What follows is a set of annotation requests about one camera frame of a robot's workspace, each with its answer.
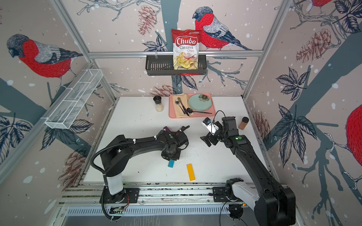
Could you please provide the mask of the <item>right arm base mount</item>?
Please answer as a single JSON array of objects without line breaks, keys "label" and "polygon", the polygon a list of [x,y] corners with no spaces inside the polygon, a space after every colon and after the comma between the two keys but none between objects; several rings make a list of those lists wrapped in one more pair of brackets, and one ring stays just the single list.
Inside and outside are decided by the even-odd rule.
[{"label": "right arm base mount", "polygon": [[225,187],[214,186],[212,187],[212,197],[214,202],[230,202],[234,201],[227,195]]}]

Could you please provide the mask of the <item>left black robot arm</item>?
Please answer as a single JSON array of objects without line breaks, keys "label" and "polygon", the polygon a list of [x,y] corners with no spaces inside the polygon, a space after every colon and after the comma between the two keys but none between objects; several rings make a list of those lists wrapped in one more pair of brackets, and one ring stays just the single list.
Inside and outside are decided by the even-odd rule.
[{"label": "left black robot arm", "polygon": [[126,138],[118,135],[105,148],[95,153],[91,166],[100,171],[109,195],[124,194],[122,172],[128,161],[140,154],[160,151],[161,157],[167,161],[177,161],[182,147],[187,148],[189,140],[185,134],[190,126],[182,126],[177,131],[162,129],[157,135],[145,138]]}]

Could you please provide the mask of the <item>teal long block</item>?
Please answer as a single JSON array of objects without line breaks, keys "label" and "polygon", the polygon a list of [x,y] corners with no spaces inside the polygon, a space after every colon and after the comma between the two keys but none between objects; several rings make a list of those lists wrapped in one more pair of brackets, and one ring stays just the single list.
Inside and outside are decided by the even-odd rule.
[{"label": "teal long block", "polygon": [[169,163],[168,163],[168,167],[173,168],[174,162],[175,162],[174,160],[170,160]]}]

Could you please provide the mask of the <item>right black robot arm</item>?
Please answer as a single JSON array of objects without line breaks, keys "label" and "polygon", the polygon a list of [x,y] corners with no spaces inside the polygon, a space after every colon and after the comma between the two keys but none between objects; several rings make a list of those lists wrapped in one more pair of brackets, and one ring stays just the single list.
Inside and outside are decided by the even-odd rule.
[{"label": "right black robot arm", "polygon": [[251,142],[240,135],[235,117],[223,117],[222,122],[213,122],[208,117],[202,124],[209,133],[201,139],[208,147],[222,142],[231,150],[247,170],[255,188],[252,189],[240,178],[226,182],[225,191],[229,201],[238,199],[253,209],[260,226],[291,226],[296,223],[296,196],[290,188],[284,188],[256,155]]}]

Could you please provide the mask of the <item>yellow long block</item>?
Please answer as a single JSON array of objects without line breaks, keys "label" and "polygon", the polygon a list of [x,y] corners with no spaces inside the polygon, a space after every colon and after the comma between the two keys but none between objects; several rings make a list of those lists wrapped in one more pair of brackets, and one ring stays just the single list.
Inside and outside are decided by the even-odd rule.
[{"label": "yellow long block", "polygon": [[194,181],[196,178],[195,178],[192,164],[187,164],[187,171],[188,171],[189,180]]}]

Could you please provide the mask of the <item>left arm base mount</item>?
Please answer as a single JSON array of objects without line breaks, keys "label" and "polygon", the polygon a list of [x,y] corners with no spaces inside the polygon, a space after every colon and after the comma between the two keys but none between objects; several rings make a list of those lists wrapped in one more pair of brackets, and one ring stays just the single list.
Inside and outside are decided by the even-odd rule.
[{"label": "left arm base mount", "polygon": [[100,203],[102,204],[116,204],[116,203],[137,203],[139,197],[139,188],[124,188],[121,192],[111,195],[108,187],[104,187],[102,195],[100,197]]}]

